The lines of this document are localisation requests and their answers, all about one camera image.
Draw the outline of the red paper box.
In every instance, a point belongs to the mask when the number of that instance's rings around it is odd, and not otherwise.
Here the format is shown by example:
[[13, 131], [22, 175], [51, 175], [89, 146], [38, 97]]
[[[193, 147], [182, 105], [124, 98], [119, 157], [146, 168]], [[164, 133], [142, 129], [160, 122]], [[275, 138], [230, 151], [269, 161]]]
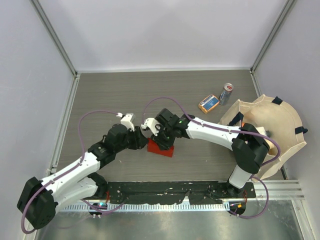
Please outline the red paper box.
[[149, 153], [172, 158], [174, 155], [174, 150], [174, 146], [171, 146], [168, 150], [161, 150], [160, 147], [151, 138], [148, 138], [147, 151]]

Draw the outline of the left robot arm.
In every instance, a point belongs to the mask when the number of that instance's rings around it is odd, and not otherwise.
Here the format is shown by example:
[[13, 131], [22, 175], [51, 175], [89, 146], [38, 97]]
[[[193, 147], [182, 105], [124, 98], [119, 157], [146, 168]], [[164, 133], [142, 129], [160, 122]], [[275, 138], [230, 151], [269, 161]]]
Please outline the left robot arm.
[[22, 231], [32, 233], [25, 228], [25, 221], [34, 230], [45, 227], [59, 210], [74, 201], [88, 197], [102, 199], [107, 192], [107, 183], [97, 171], [115, 160], [119, 152], [140, 150], [147, 144], [141, 126], [127, 128], [115, 124], [73, 163], [42, 179], [32, 177], [27, 180], [17, 203], [22, 213]]

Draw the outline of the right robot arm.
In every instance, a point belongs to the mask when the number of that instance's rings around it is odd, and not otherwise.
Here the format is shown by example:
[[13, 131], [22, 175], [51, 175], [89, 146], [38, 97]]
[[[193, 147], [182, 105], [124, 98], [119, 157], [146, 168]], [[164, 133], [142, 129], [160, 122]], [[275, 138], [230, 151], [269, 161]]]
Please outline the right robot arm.
[[250, 177], [259, 172], [271, 148], [265, 136], [252, 124], [220, 125], [188, 114], [179, 117], [166, 108], [156, 117], [144, 120], [141, 127], [152, 132], [151, 139], [162, 151], [169, 150], [177, 138], [203, 140], [231, 150], [236, 166], [225, 190], [233, 198], [242, 194]]

